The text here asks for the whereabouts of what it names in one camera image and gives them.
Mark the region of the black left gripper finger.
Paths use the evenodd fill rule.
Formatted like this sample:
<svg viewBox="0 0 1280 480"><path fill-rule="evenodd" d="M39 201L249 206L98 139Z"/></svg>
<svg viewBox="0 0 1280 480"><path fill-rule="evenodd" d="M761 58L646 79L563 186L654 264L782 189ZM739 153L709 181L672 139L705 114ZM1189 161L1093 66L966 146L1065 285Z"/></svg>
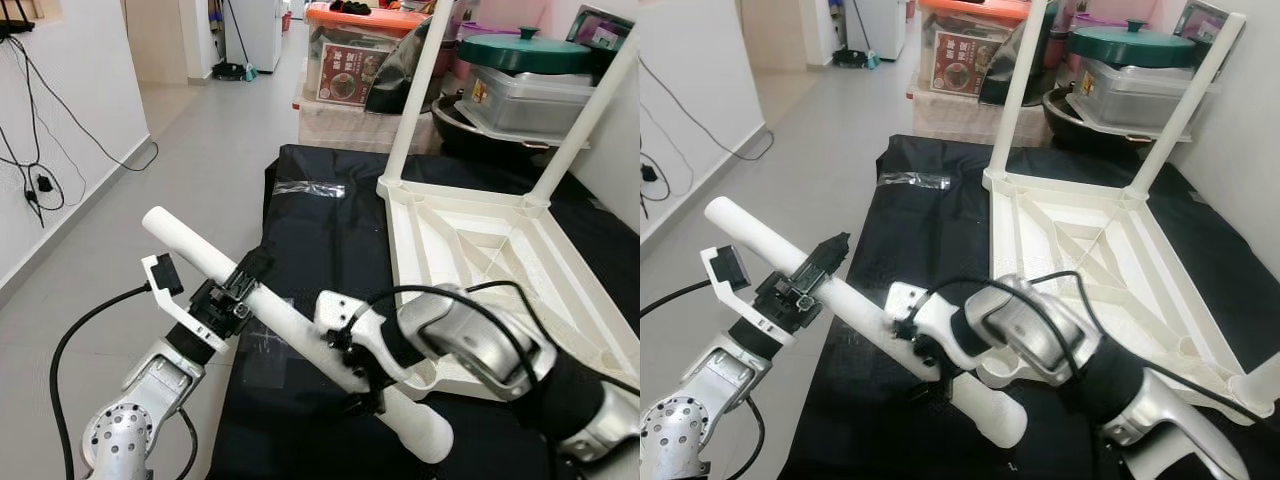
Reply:
<svg viewBox="0 0 1280 480"><path fill-rule="evenodd" d="M822 241L797 269L797 289L814 291L829 279L849 255L850 234L840 232Z"/></svg>
<svg viewBox="0 0 1280 480"><path fill-rule="evenodd" d="M260 283L274 268L275 256L270 248L253 248L236 266L236 285Z"/></svg>

